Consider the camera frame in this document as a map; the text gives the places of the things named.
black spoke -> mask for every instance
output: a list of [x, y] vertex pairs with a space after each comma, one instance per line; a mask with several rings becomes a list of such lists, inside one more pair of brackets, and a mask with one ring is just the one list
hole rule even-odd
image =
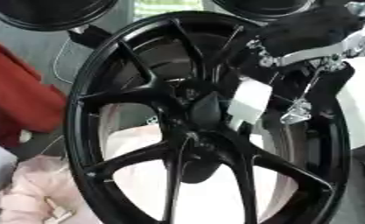
[[151, 68], [143, 62], [138, 54], [136, 54], [133, 49], [125, 41], [120, 40], [118, 45], [121, 49], [122, 54], [131, 60], [133, 65], [135, 65], [138, 72], [143, 76], [146, 83], [154, 81], [157, 79], [157, 75], [153, 73]]
[[[219, 69], [219, 63], [222, 61], [223, 54], [229, 50], [231, 47], [231, 43], [236, 38], [236, 36], [243, 31], [243, 26], [237, 26], [237, 28], [233, 31], [233, 33], [229, 36], [229, 38], [224, 42], [223, 47], [219, 52], [215, 54], [215, 56], [210, 60], [212, 66], [217, 67]], [[212, 82], [219, 82], [219, 71], [215, 72], [214, 77], [212, 78]]]
[[97, 179], [110, 179], [114, 172], [129, 165], [135, 165], [151, 160], [162, 159], [165, 157], [169, 149], [169, 144], [164, 141], [150, 146], [146, 146], [140, 150], [134, 150], [130, 153], [106, 160], [99, 164], [95, 164], [85, 169], [89, 177]]
[[82, 95], [80, 100], [88, 103], [91, 107], [100, 108], [110, 103], [135, 102], [148, 104], [148, 101], [157, 99], [159, 95], [160, 93], [155, 88], [144, 85], [129, 90], [110, 88], [99, 93]]
[[332, 186], [324, 179], [314, 175], [304, 169], [297, 167], [296, 165], [286, 161], [285, 159], [273, 155], [266, 150], [262, 150], [255, 145], [251, 144], [252, 148], [255, 148], [256, 158], [255, 164], [266, 169], [279, 172], [287, 177], [293, 178], [298, 182], [299, 187], [309, 189], [323, 189], [332, 191]]
[[171, 112], [170, 109], [163, 107], [160, 104], [152, 103], [152, 108], [158, 117], [158, 125], [162, 131], [163, 139], [169, 139], [172, 136], [172, 119], [170, 119], [171, 114], [175, 114], [174, 111]]
[[180, 183], [184, 169], [184, 152], [191, 140], [187, 138], [181, 149], [172, 154], [167, 164], [167, 193], [165, 197], [165, 212], [162, 224], [173, 224], [175, 207], [177, 205]]
[[238, 182], [239, 191], [242, 197], [242, 203], [245, 213], [246, 224], [257, 224], [256, 213], [256, 189], [254, 185], [253, 164], [245, 161], [243, 157], [237, 162], [232, 170]]
[[204, 57], [202, 55], [201, 50], [189, 38], [185, 29], [181, 26], [180, 21], [178, 21], [177, 19], [173, 19], [171, 22], [172, 26], [175, 28], [176, 31], [175, 38], [180, 40], [188, 56], [193, 60], [195, 68], [194, 71], [195, 77], [201, 80], [205, 80], [207, 74], [206, 74]]

white tag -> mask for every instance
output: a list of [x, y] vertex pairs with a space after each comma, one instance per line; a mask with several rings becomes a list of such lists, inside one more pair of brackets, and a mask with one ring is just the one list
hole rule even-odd
[[46, 198], [46, 203], [53, 209], [53, 211], [52, 217], [45, 220], [44, 224], [60, 224], [74, 216], [72, 211], [65, 209], [63, 206], [57, 206], [56, 203], [49, 198]]
[[243, 120], [255, 124], [265, 112], [272, 87], [249, 77], [243, 78], [236, 89], [228, 108], [233, 120]]

red cloth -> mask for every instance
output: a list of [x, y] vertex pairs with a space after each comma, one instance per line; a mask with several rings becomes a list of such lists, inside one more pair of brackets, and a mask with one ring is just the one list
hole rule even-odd
[[0, 45], [0, 145], [18, 145], [20, 130], [50, 132], [61, 122], [66, 97], [39, 83], [39, 74]]

wire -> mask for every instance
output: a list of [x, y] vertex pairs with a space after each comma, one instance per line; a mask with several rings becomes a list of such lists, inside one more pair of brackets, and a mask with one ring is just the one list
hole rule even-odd
[[[63, 139], [64, 136], [58, 136], [57, 138], [55, 138], [50, 144], [48, 144], [39, 154], [38, 156], [40, 155], [43, 155], [45, 154], [45, 152], [47, 152], [54, 144], [56, 144], [59, 140]], [[68, 170], [69, 169], [69, 164], [64, 164], [60, 169], [58, 169], [57, 171], [53, 171], [53, 174], [58, 174], [58, 173], [62, 173], [64, 172], [65, 170]]]
[[38, 155], [43, 155], [45, 152], [47, 152], [54, 144], [56, 144], [59, 140], [64, 138], [64, 136], [58, 136], [56, 139], [54, 139], [50, 144], [48, 144]]
[[319, 62], [318, 67], [315, 70], [315, 73], [312, 77], [312, 79], [310, 80], [310, 82], [307, 84], [307, 86], [305, 87], [305, 90], [303, 91], [303, 94], [299, 97], [299, 99], [301, 98], [305, 98], [305, 96], [309, 93], [309, 91], [314, 87], [314, 85], [317, 83], [317, 81], [319, 80], [319, 74], [323, 71], [325, 71], [325, 61], [322, 59]]
[[62, 53], [67, 48], [67, 44], [69, 44], [69, 42], [70, 42], [70, 39], [68, 38], [65, 41], [65, 43], [62, 45], [62, 47], [60, 48], [60, 51], [58, 52], [57, 56], [55, 57], [54, 62], [53, 62], [53, 73], [54, 73], [55, 78], [57, 78], [58, 80], [63, 81], [65, 83], [67, 83], [67, 84], [72, 85], [74, 83], [72, 81], [70, 81], [70, 80], [66, 80], [65, 78], [62, 78], [60, 76], [60, 73], [58, 72], [58, 69], [57, 69], [57, 65], [58, 65], [58, 62], [60, 60], [60, 57], [62, 56]]

cable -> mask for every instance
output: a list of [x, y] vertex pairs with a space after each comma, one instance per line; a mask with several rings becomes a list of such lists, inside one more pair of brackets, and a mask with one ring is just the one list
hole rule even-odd
[[39, 154], [39, 155], [43, 155], [45, 154], [45, 152], [47, 152], [50, 147], [52, 147], [55, 143], [57, 143], [59, 140], [61, 140], [62, 138], [64, 138], [64, 136], [58, 136], [56, 139], [54, 139], [50, 144], [48, 144]]
[[65, 51], [65, 48], [67, 48], [67, 44], [69, 44], [69, 42], [70, 42], [70, 39], [68, 38], [65, 41], [65, 43], [62, 45], [62, 47], [60, 48], [60, 51], [58, 52], [57, 56], [55, 57], [54, 62], [53, 62], [53, 73], [54, 73], [55, 78], [57, 78], [58, 80], [72, 85], [73, 82], [62, 78], [57, 69], [58, 61], [60, 60], [62, 53]]
[[69, 164], [64, 164], [61, 168], [59, 168], [57, 171], [53, 171], [53, 175], [60, 174], [64, 171], [69, 170]]

